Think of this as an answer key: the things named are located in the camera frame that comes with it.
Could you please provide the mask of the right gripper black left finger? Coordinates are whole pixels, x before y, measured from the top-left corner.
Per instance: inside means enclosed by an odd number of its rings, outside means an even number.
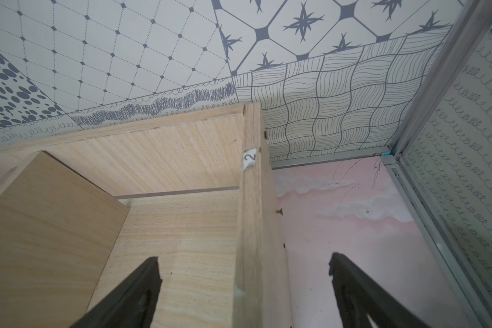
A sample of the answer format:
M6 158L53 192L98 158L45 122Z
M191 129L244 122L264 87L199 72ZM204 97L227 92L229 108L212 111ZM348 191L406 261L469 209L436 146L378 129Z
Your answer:
M161 284L158 258L147 258L72 326L150 327Z

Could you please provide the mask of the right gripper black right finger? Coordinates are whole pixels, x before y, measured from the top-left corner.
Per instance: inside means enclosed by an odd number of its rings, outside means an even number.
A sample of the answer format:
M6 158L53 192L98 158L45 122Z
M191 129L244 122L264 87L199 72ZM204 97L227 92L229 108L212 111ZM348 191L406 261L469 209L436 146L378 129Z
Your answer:
M344 254L332 254L329 276L344 327L428 326Z

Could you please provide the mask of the light wooden bookshelf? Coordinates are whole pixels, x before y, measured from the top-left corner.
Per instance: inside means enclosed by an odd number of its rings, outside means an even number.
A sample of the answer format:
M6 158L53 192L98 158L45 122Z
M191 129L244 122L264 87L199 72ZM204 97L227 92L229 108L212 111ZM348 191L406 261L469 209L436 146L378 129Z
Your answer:
M292 327L260 105L0 148L0 327L73 327L153 256L150 327Z

